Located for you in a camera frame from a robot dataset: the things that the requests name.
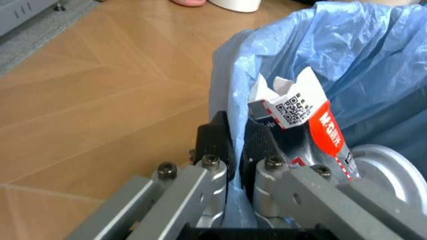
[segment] white object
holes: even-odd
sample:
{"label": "white object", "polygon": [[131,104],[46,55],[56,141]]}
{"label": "white object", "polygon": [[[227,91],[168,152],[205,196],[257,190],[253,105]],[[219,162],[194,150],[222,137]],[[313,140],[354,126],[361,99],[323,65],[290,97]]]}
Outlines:
{"label": "white object", "polygon": [[369,179],[427,215],[427,183],[409,160],[375,144],[356,146],[351,152],[363,179]]}
{"label": "white object", "polygon": [[0,36],[58,0],[0,0]]}
{"label": "white object", "polygon": [[[248,103],[262,101],[264,107],[283,129],[289,129],[304,124],[316,111],[328,101],[319,80],[311,67],[304,68],[296,77],[296,82],[275,77],[274,90],[267,86],[266,79],[259,74],[258,80],[250,89]],[[285,106],[298,103],[300,110],[298,121],[289,121],[292,114],[283,113]]]}
{"label": "white object", "polygon": [[258,10],[261,0],[208,0],[209,2],[228,10],[242,13],[252,13]]}

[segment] parquet floor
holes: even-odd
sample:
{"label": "parquet floor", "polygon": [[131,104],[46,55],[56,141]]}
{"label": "parquet floor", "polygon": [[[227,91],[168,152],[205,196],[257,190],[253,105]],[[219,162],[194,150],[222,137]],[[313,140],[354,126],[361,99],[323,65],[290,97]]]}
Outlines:
{"label": "parquet floor", "polygon": [[1,239],[62,239],[132,175],[185,164],[212,52],[305,7],[108,0],[0,78]]}

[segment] garbage bag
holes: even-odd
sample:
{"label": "garbage bag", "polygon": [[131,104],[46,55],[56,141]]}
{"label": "garbage bag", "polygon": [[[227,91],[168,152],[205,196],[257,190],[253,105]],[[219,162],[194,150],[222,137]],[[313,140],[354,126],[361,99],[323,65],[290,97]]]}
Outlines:
{"label": "garbage bag", "polygon": [[[209,114],[227,111],[236,159],[258,74],[272,87],[276,76],[295,80],[308,66],[350,147],[390,147],[427,176],[427,8],[318,2],[234,35],[213,55]],[[235,176],[227,202],[233,213],[226,212],[224,223],[247,227],[253,221],[239,225],[238,220],[250,218],[251,208],[237,200],[244,194],[239,174]]]}

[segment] barcode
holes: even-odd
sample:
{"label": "barcode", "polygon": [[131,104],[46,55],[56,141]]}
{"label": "barcode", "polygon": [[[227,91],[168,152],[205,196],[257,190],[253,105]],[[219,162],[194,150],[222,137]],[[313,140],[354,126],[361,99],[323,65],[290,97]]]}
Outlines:
{"label": "barcode", "polygon": [[297,93],[291,99],[275,106],[288,124],[293,125],[305,121],[313,108]]}

